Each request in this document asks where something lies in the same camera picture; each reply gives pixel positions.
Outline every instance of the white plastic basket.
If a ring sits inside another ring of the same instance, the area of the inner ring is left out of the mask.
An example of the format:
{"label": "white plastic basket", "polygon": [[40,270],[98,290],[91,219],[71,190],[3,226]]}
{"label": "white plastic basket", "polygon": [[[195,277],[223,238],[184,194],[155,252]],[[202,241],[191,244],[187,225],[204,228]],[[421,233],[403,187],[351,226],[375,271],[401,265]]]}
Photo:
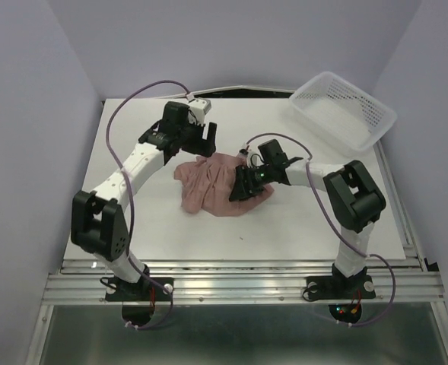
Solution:
{"label": "white plastic basket", "polygon": [[345,156],[365,152],[392,127],[396,113],[332,72],[290,97],[306,127]]}

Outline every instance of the black mounting plate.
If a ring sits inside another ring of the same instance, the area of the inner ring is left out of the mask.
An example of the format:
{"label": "black mounting plate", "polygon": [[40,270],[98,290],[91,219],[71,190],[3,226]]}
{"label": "black mounting plate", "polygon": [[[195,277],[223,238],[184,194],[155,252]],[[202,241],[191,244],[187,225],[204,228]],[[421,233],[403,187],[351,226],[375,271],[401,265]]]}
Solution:
{"label": "black mounting plate", "polygon": [[343,288],[337,285],[337,281],[333,276],[308,276],[306,277],[308,287],[307,294],[309,301],[316,300],[351,300],[354,295],[357,298],[357,291],[361,292],[362,299],[374,299],[376,291],[367,291],[364,288],[364,283],[373,282],[369,275],[363,275],[353,287]]}
{"label": "black mounting plate", "polygon": [[[173,278],[153,278],[154,281],[161,285],[170,284],[174,287],[174,279]],[[108,284],[118,284],[118,278],[108,278]],[[156,293],[156,302],[170,302],[170,296],[164,293],[159,287],[154,287]],[[113,294],[109,294],[106,292],[105,294],[106,302],[148,302],[150,300],[150,292],[149,290],[145,293],[128,293],[124,290],[117,290]]]}

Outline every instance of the pink cloth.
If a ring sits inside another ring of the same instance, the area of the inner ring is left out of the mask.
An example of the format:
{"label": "pink cloth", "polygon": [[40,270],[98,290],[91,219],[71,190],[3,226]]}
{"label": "pink cloth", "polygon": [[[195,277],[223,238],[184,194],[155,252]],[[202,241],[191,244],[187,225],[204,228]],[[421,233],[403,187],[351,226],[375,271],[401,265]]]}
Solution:
{"label": "pink cloth", "polygon": [[236,179],[236,166],[246,161],[228,154],[213,154],[185,162],[174,172],[174,178],[183,184],[181,206],[195,214],[200,209],[216,217],[238,217],[261,204],[271,196],[274,189],[266,186],[261,195],[243,202],[229,202],[230,192]]}

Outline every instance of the robotic arm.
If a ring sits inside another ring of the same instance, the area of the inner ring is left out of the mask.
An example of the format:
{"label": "robotic arm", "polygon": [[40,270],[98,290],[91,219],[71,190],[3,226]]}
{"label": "robotic arm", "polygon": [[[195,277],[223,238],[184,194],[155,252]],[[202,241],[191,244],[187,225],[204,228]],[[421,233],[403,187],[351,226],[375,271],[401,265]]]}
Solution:
{"label": "robotic arm", "polygon": [[[188,105],[166,104],[163,118],[139,138],[123,164],[133,195],[180,150],[205,157],[215,152],[217,125],[209,123],[207,138],[203,138],[204,119],[210,109],[210,100],[198,98]],[[124,218],[128,204],[128,186],[121,170],[91,192],[78,192],[72,203],[71,241],[113,271],[114,287],[137,294],[148,289],[140,272],[149,275],[149,269],[128,249],[130,237]]]}
{"label": "robotic arm", "polygon": [[253,157],[259,155],[241,150],[241,154],[248,155],[248,166],[236,167],[236,182],[229,200],[256,196],[264,190],[264,185],[273,182],[307,187],[313,184],[326,192],[341,225],[340,234],[352,248],[340,242],[332,276],[307,278],[311,289],[307,290],[308,297],[311,301],[350,300],[359,290],[363,299],[374,298],[365,253],[374,222],[380,218],[386,200],[366,167],[357,160],[345,165],[310,163],[310,181],[307,162],[301,157],[288,159],[275,139],[261,144],[259,151],[262,164],[256,166]]}

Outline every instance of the laundry basket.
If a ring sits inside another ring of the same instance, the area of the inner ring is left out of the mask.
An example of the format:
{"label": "laundry basket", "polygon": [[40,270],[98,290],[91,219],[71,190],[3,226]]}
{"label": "laundry basket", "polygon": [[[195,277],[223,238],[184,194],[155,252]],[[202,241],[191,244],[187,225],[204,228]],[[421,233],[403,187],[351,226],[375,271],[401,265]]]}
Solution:
{"label": "laundry basket", "polygon": [[290,97],[300,121],[345,156],[371,148],[396,121],[396,113],[332,72],[323,72]]}

